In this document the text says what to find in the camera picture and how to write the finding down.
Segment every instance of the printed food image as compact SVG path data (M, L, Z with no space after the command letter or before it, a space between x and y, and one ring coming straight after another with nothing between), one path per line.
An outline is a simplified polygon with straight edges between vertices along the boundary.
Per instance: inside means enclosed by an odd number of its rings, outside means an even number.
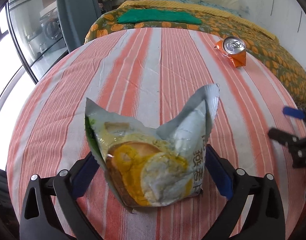
M189 163L176 156L169 143L133 133L124 123L106 122L104 126L103 141L114 140L106 155L106 166L126 205L160 206L168 204L168 199L174 202L190 195L193 174ZM115 137L118 133L125 136ZM117 143L128 139L134 140Z

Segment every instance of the yellow blanket edge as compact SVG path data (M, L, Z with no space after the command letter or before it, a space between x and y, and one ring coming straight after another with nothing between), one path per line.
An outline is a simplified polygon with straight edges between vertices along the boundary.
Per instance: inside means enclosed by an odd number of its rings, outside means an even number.
M261 26L258 26L249 20L243 19L241 17L237 17L234 14L231 14L226 11L222 11L220 9L211 8L211 7L207 7L207 6L199 5L199 4L180 3L180 2L175 2L175 1L162 1L162 0L135 0L135 1L128 0L122 3L119 8L123 8L126 6L132 6L132 5L144 5L144 6L146 5L146 6L156 6L156 7L164 7L164 8L195 10L195 11L201 11L204 13L212 14L214 16L230 18L236 22L239 22L241 24L248 26L249 28L253 30L264 33L266 36L270 37L272 40L278 43L278 38L274 34L262 28Z

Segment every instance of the striped bedsheet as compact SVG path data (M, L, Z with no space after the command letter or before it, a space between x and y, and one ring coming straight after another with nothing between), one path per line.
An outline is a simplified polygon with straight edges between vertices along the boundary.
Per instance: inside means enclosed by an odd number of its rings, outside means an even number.
M288 151L271 142L267 132L277 127L303 137L304 124L282 114L283 106L295 103L262 63L248 54L247 65L234 68L214 48L218 40L175 28L122 30L85 44L57 63L29 96L13 132L7 174L17 217L32 174L54 176L88 154L87 97L156 128L174 118L199 87L218 83L221 101L209 143L234 167L250 175L275 176L288 237L305 201L304 171L292 168ZM207 172L203 189L198 197L130 214L99 170L78 204L105 239L201 239L226 203ZM72 234L55 198L54 203L64 230ZM248 199L233 234L240 231L250 204Z

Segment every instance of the chip bag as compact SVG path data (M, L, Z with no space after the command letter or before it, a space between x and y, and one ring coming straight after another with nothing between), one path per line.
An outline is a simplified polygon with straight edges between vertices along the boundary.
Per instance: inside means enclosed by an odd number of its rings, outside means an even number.
M87 99L88 144L125 207L166 206L200 193L218 101L218 85L203 86L178 116L153 129Z

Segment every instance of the crushed can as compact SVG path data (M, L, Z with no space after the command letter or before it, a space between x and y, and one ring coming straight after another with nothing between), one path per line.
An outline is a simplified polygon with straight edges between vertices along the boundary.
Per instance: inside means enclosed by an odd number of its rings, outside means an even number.
M246 65L246 44L240 38L228 36L216 43L216 47L228 57L235 67Z

